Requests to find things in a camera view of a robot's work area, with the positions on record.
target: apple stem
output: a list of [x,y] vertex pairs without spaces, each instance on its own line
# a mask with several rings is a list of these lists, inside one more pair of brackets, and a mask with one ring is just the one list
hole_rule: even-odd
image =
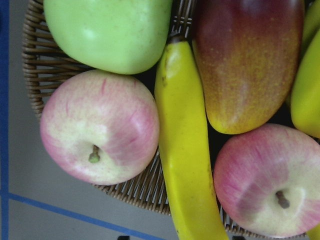
[[99,152],[99,147],[97,147],[96,145],[93,145],[92,153],[89,155],[90,163],[94,164],[100,161],[100,156],[98,152]]
[[290,202],[286,199],[284,193],[282,191],[277,191],[275,193],[276,197],[278,198],[278,204],[283,208],[287,209],[290,207]]

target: gray floor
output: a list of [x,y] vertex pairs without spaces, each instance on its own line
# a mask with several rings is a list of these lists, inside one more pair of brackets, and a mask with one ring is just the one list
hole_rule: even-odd
[[170,216],[107,196],[67,175],[45,152],[22,72],[22,27],[27,3],[10,1],[9,171],[5,209],[9,218],[8,229],[5,225],[1,229],[8,231],[10,240],[116,240],[121,235],[131,236],[131,240],[177,240]]

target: artificial fruit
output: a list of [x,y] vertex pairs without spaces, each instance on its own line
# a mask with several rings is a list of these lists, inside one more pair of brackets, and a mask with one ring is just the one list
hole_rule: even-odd
[[306,232],[306,235],[308,236],[309,240],[320,239],[320,223],[312,229],[308,230]]
[[88,66],[137,74],[159,60],[172,0],[44,0],[48,28],[58,46]]
[[294,126],[320,138],[320,29],[303,55],[290,96]]
[[136,78],[90,70],[62,83],[42,111],[40,135],[68,174],[97,185],[125,182],[152,160],[157,106]]
[[214,165],[221,206],[242,228],[286,238],[320,223],[320,145],[288,126],[266,123],[232,136]]
[[320,0],[315,0],[307,8],[304,17],[301,57],[305,54],[318,29],[320,29]]
[[188,41],[169,39],[156,71],[159,153],[180,240],[228,240],[211,173],[203,89]]
[[240,134],[266,123],[298,67],[302,0],[199,0],[192,46],[211,126]]

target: wicker basket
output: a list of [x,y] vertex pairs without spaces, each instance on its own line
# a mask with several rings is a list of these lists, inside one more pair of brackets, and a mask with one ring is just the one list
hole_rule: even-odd
[[[197,0],[174,0],[171,31],[188,35],[192,13]],[[46,101],[57,87],[70,77],[91,69],[67,56],[55,43],[43,11],[43,0],[29,0],[23,25],[23,73],[31,107],[38,120]],[[138,74],[155,75],[155,68]],[[148,167],[135,178],[116,185],[94,185],[120,201],[157,213],[170,215],[166,187],[157,152]],[[220,207],[221,220],[227,232],[239,236],[272,239],[247,231],[237,225]],[[304,237],[305,234],[288,239]]]

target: green-yellow fruit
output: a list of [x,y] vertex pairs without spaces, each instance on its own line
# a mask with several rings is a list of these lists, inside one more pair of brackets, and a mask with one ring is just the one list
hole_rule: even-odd
[[137,74],[166,44],[173,0],[44,0],[46,23],[59,47],[93,68]]
[[320,28],[320,0],[315,0],[307,9],[303,24],[301,56],[303,56]]
[[320,239],[320,224],[306,232],[309,240],[319,240]]
[[320,30],[300,63],[291,91],[291,119],[300,131],[320,138]]

